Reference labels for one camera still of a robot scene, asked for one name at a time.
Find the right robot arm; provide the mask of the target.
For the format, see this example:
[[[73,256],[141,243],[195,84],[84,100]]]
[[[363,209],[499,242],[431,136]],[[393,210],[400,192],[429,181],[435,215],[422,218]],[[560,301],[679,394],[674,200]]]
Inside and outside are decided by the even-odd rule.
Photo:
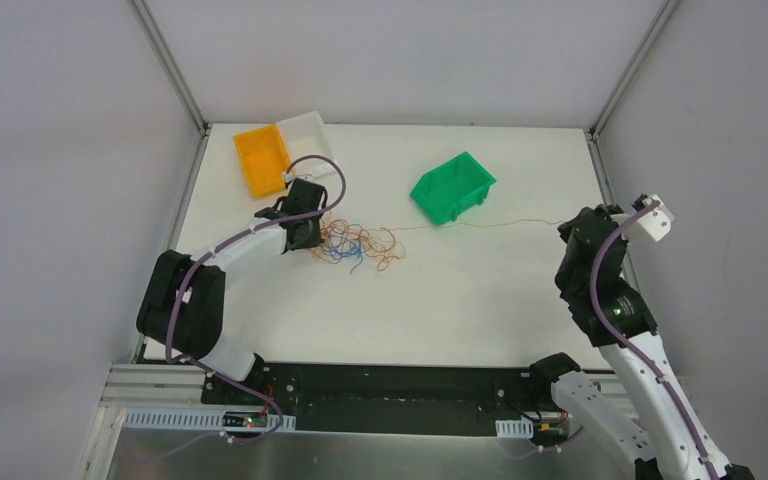
[[[555,285],[572,319],[613,369],[637,414],[622,413],[565,353],[529,368],[529,400],[572,415],[633,479],[750,479],[730,461],[693,410],[642,295],[622,276],[632,240],[658,242],[673,214],[656,195],[626,213],[617,205],[585,207],[562,223],[565,244]]]

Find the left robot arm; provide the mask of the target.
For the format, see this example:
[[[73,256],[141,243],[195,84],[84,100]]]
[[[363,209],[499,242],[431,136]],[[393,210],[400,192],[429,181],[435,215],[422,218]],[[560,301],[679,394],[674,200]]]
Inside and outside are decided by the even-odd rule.
[[[171,334],[171,358],[180,354],[224,374],[227,391],[239,403],[257,402],[265,378],[253,369],[262,358],[232,338],[224,320],[225,292],[268,260],[320,245],[327,199],[324,186],[295,179],[288,194],[256,212],[240,234],[201,254],[163,252],[136,317],[137,331],[161,344]]]

